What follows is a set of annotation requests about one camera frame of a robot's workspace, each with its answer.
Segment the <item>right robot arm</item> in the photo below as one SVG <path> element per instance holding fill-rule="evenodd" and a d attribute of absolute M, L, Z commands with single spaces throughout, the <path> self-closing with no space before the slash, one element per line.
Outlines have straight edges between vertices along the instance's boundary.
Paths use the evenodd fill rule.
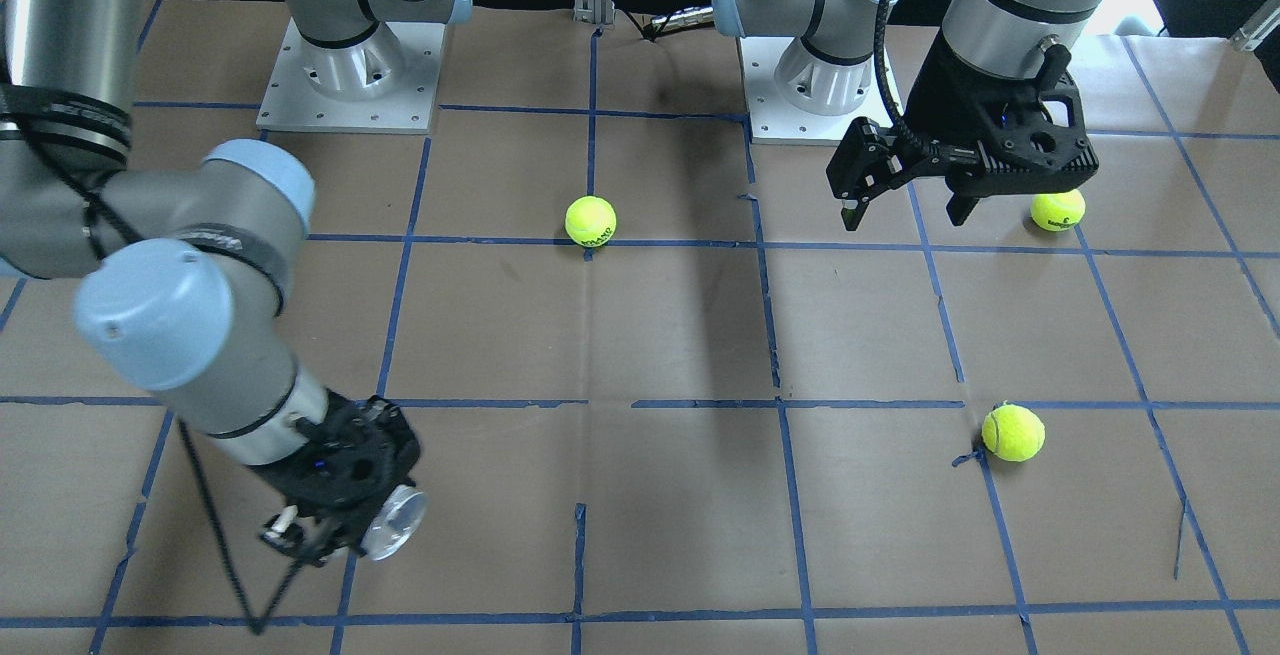
<path fill-rule="evenodd" d="M 123 380 L 284 496 L 262 540 L 392 555 L 426 496 L 397 406 L 312 376 L 276 335 L 310 173 L 260 139 L 131 169 L 140 0 L 3 0 L 3 275 L 78 278 L 76 328 Z"/>

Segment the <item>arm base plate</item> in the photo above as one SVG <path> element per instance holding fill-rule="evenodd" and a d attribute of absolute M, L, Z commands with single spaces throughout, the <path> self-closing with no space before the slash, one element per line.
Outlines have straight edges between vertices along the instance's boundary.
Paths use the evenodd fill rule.
<path fill-rule="evenodd" d="M 873 58 L 820 61 L 797 37 L 741 37 L 737 43 L 754 143 L 836 146 L 855 118 L 892 125 Z"/>
<path fill-rule="evenodd" d="M 256 125 L 273 132 L 428 136 L 448 27 L 381 23 L 347 49 L 320 49 L 289 22 Z"/>

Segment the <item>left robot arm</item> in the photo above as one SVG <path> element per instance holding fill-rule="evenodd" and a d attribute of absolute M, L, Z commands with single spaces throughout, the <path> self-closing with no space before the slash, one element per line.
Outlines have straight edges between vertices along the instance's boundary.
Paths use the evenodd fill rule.
<path fill-rule="evenodd" d="M 910 86 L 890 86 L 886 29 L 899 0 L 712 0 L 731 37 L 787 37 L 780 84 L 810 113 L 820 81 L 876 84 L 890 122 L 856 116 L 828 162 L 829 191 L 854 232 L 872 201 L 915 178 L 942 178 L 950 221 L 992 196 L 1060 194 L 1100 160 L 1070 75 L 1073 46 L 1102 0 L 951 0 Z"/>

